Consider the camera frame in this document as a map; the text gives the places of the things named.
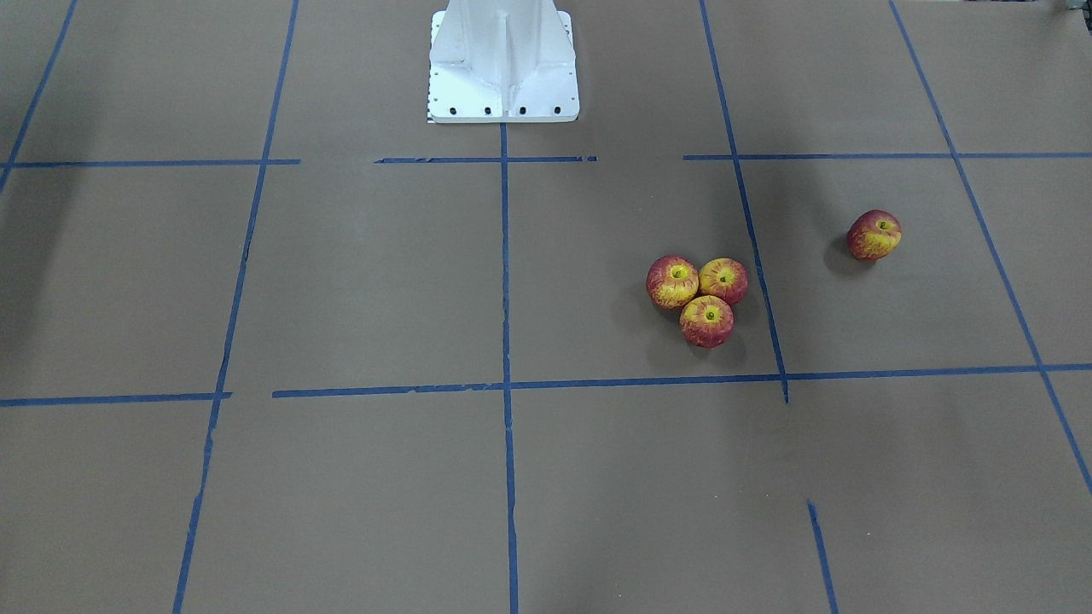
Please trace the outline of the front red yellow apple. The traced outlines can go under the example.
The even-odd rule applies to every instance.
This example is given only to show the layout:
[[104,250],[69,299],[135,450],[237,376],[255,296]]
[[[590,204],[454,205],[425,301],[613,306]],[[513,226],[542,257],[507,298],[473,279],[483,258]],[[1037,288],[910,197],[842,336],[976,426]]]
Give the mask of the front red yellow apple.
[[714,349],[729,341],[735,330],[735,314],[719,296],[702,295],[682,306],[679,326],[690,345]]

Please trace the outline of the lone red yellow apple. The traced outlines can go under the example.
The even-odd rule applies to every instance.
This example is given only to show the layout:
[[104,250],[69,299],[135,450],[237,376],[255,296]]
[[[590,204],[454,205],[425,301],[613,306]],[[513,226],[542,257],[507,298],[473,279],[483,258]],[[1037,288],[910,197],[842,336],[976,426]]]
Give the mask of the lone red yellow apple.
[[882,210],[871,210],[850,226],[846,244],[855,259],[877,261],[893,253],[902,236],[902,225],[897,217]]

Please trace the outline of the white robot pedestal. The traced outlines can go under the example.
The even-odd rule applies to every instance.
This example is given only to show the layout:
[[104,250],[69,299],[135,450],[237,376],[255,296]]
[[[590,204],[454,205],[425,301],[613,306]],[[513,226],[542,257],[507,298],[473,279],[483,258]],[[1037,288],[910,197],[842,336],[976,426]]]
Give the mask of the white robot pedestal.
[[573,122],[573,23],[554,1],[450,1],[430,23],[427,120]]

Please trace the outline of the back red yellow apple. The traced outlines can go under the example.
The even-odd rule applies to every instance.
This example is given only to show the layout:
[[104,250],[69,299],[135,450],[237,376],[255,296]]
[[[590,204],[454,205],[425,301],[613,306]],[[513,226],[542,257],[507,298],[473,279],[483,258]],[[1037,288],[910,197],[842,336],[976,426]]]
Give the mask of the back red yellow apple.
[[648,268],[645,291],[662,310],[682,308],[697,296],[699,288],[699,270],[682,256],[662,256]]

